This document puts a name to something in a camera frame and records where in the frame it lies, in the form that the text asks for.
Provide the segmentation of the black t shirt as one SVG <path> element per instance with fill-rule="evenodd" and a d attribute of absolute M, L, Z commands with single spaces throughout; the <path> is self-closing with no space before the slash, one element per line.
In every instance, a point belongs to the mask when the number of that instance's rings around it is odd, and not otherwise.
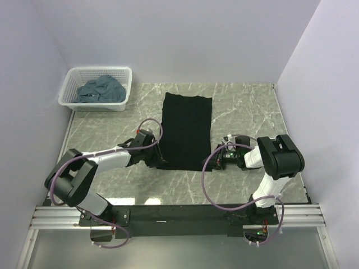
<path fill-rule="evenodd" d="M 166 161 L 160 170 L 201 171 L 211 154 L 212 98 L 166 93 L 159 148 Z"/>

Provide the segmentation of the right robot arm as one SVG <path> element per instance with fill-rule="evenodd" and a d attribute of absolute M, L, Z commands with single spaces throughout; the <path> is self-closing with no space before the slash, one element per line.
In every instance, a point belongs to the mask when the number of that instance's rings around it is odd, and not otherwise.
<path fill-rule="evenodd" d="M 202 191 L 210 204 L 227 212 L 247 208 L 246 217 L 248 221 L 254 224 L 260 223 L 266 217 L 265 210 L 272 208 L 276 202 L 284 205 L 280 198 L 282 189 L 305 168 L 304 157 L 289 135 L 280 134 L 275 138 L 259 137 L 256 139 L 256 143 L 255 147 L 235 143 L 235 148 L 247 149 L 247 152 L 242 154 L 237 151 L 234 157 L 225 156 L 229 152 L 227 144 L 219 145 L 205 159 L 201 172 Z M 212 160 L 216 162 L 217 166 L 221 166 L 223 162 L 228 160 L 234 160 L 241 169 L 264 168 L 264 176 L 246 204 L 229 208 L 216 204 L 210 198 L 205 189 L 205 170 Z"/>

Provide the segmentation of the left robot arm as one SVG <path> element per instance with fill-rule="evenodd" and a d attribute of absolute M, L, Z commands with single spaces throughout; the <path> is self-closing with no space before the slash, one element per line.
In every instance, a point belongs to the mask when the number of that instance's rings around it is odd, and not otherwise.
<path fill-rule="evenodd" d="M 139 129 L 135 138 L 111 149 L 97 152 L 70 149 L 48 175 L 44 186 L 65 205 L 91 213 L 97 224 L 114 223 L 113 205 L 90 190 L 95 176 L 107 170 L 127 168 L 141 161 L 149 168 L 165 164 L 158 143 L 151 132 Z"/>

